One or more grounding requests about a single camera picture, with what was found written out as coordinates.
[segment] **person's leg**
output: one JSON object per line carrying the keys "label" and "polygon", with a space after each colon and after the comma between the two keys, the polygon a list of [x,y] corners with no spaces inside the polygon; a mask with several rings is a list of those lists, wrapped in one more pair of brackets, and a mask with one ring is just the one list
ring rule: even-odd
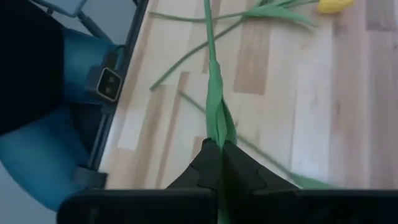
{"label": "person's leg", "polygon": [[109,50],[116,46],[106,40],[81,32],[65,29],[64,47],[64,98],[70,103],[103,104],[88,94],[86,79],[90,69],[100,66]]}
{"label": "person's leg", "polygon": [[63,27],[26,0],[0,1],[0,135],[62,102]]}
{"label": "person's leg", "polygon": [[72,177],[76,165],[87,160],[67,107],[0,136],[0,161],[8,173],[51,210],[82,189]]}

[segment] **yellow tulip petal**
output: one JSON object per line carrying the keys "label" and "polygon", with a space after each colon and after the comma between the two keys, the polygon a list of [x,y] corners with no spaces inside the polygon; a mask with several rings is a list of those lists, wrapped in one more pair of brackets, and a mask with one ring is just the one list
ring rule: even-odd
{"label": "yellow tulip petal", "polygon": [[320,13],[335,13],[341,12],[346,7],[352,5],[355,0],[320,0],[318,3],[318,12]]}

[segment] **green leaf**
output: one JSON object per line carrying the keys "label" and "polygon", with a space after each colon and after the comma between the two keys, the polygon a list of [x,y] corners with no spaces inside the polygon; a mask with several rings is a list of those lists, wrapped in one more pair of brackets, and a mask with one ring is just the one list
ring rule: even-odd
{"label": "green leaf", "polygon": [[322,181],[315,180],[313,178],[304,177],[300,174],[290,173],[290,178],[299,186],[304,189],[320,189],[320,190],[328,190],[328,189],[338,189],[338,187],[330,184],[326,184]]}
{"label": "green leaf", "polygon": [[318,3],[319,0],[307,0],[307,1],[298,1],[298,2],[292,2],[289,4],[284,4],[284,8],[290,8],[290,7],[296,7],[296,6],[302,6],[305,4],[311,4],[311,3]]}
{"label": "green leaf", "polygon": [[273,0],[259,0],[258,2],[256,2],[253,6],[253,8],[259,7],[259,6],[263,6],[265,4],[270,4]]}
{"label": "green leaf", "polygon": [[207,136],[216,141],[220,150],[222,150],[227,140],[236,144],[236,130],[231,113],[224,100],[223,79],[220,65],[216,60],[209,62],[209,74],[206,98]]}
{"label": "green leaf", "polygon": [[271,3],[273,6],[283,6],[284,4],[290,4],[293,2],[297,2],[297,0],[280,0],[280,1],[274,1]]}
{"label": "green leaf", "polygon": [[309,26],[316,27],[316,25],[306,17],[279,6],[271,6],[271,5],[260,6],[255,9],[249,10],[247,13],[245,13],[245,15],[257,16],[257,17],[263,17],[263,16],[278,17],[295,22],[303,22],[304,24],[307,24]]}

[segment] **wooden plank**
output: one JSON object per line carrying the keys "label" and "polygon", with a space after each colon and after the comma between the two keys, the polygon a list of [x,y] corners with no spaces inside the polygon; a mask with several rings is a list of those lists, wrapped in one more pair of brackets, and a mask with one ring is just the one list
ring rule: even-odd
{"label": "wooden plank", "polygon": [[369,30],[397,31],[396,0],[366,0],[366,27]]}
{"label": "wooden plank", "polygon": [[[208,74],[183,73],[178,89],[196,102],[205,105]],[[164,174],[157,187],[170,185],[189,165],[193,154],[193,146],[197,136],[206,136],[205,115],[183,99],[179,99],[178,116],[173,120],[168,135],[169,152],[164,156]]]}
{"label": "wooden plank", "polygon": [[368,186],[368,53],[364,9],[364,2],[356,1],[334,24],[330,180],[349,188]]}
{"label": "wooden plank", "polygon": [[[161,150],[167,140],[166,130],[170,124],[170,117],[172,117],[172,100],[176,94],[177,89],[174,86],[163,85],[151,94],[147,109],[148,113],[144,118],[136,150],[119,148],[122,151],[121,155],[128,154],[126,151],[132,151],[129,156],[130,159],[117,155],[118,161],[128,160],[128,166],[131,167],[128,172],[129,175],[123,178],[111,179],[109,184],[117,186],[129,182],[130,186],[139,189],[155,187],[160,156],[162,155]],[[114,168],[125,172],[126,170],[123,166],[127,165],[117,163]]]}
{"label": "wooden plank", "polygon": [[370,181],[377,189],[396,189],[398,169],[398,54],[391,32],[369,32],[371,91]]}
{"label": "wooden plank", "polygon": [[[241,12],[247,8],[252,0],[222,0],[220,6],[220,15]],[[219,21],[215,27],[215,34],[227,29],[240,19],[235,17]],[[236,27],[224,37],[216,41],[217,60],[220,63],[221,75],[224,82],[224,98],[229,102],[229,95],[233,92],[233,83],[236,77],[236,65],[239,58],[239,45],[241,43],[242,25]]]}
{"label": "wooden plank", "polygon": [[[163,13],[180,14],[189,16],[195,10],[195,5],[184,0],[176,1],[176,6],[160,1],[157,11]],[[150,97],[149,87],[186,51],[191,25],[176,21],[154,20],[152,35],[149,36],[146,47],[146,55],[143,59],[143,66],[137,79],[137,85],[131,94],[128,111],[124,120],[123,129],[119,138],[118,146],[134,150],[139,141],[140,130],[143,125],[143,115],[147,113],[147,104]],[[176,71],[164,82],[164,85],[177,86],[178,75]]]}
{"label": "wooden plank", "polygon": [[[187,73],[187,72],[181,73],[180,81],[178,83],[178,89],[182,89],[185,87],[185,85],[187,84],[187,81],[188,81],[188,76],[189,76],[189,73]],[[180,112],[180,105],[181,105],[181,97],[178,94],[176,94],[175,99],[174,99],[173,109],[172,109],[172,117],[170,118],[170,126],[169,126],[168,130],[166,130],[166,133],[167,133],[166,141],[163,146],[164,150],[162,152],[162,157],[159,162],[158,175],[157,175],[156,182],[155,182],[156,188],[160,188],[162,179],[164,178],[166,162],[167,162],[167,159],[169,158],[169,154],[170,154],[170,150],[171,150],[170,144],[171,144],[172,136],[174,134],[175,121]]]}
{"label": "wooden plank", "polygon": [[271,22],[253,19],[243,24],[234,91],[264,95]]}
{"label": "wooden plank", "polygon": [[113,152],[117,163],[113,164],[112,169],[106,170],[111,175],[108,175],[105,187],[107,189],[131,189],[134,186],[134,174],[129,172],[127,175],[126,171],[135,170],[137,160],[140,158],[136,151],[129,149],[118,149]]}
{"label": "wooden plank", "polygon": [[[205,16],[205,9],[203,7],[203,1],[197,1],[195,13],[192,17],[203,18],[204,16]],[[207,41],[206,24],[204,22],[192,23],[188,45],[187,45],[187,51],[194,49],[196,46],[204,43],[205,41]],[[206,48],[203,48],[199,52],[189,57],[184,63],[182,63],[181,71],[191,71],[191,72],[201,73],[201,71],[203,70],[203,65],[208,63],[205,60],[206,54],[207,54]]]}
{"label": "wooden plank", "polygon": [[274,21],[266,92],[262,100],[259,147],[290,167],[296,100],[297,60],[302,42],[298,26]]}
{"label": "wooden plank", "polygon": [[259,144],[263,96],[247,93],[232,93],[229,110],[234,119],[236,131],[254,144]]}
{"label": "wooden plank", "polygon": [[333,18],[316,13],[316,5],[297,12],[308,15],[319,28],[302,32],[303,40],[295,76],[292,171],[329,182]]}

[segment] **light wood surface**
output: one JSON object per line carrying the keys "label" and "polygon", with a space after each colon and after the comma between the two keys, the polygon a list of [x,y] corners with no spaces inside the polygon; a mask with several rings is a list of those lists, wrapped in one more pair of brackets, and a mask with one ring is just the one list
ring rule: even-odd
{"label": "light wood surface", "polygon": [[[212,0],[213,14],[254,0]],[[356,0],[344,12],[294,9],[318,24],[252,19],[217,40],[224,97],[237,131],[290,170],[346,188],[398,186],[398,35],[395,0]],[[150,0],[148,10],[203,17],[202,0]],[[236,19],[218,21],[219,33]],[[168,186],[206,136],[207,49],[156,91],[149,87],[206,40],[204,24],[145,16],[100,171],[109,189]],[[245,152],[281,177],[251,149]]]}

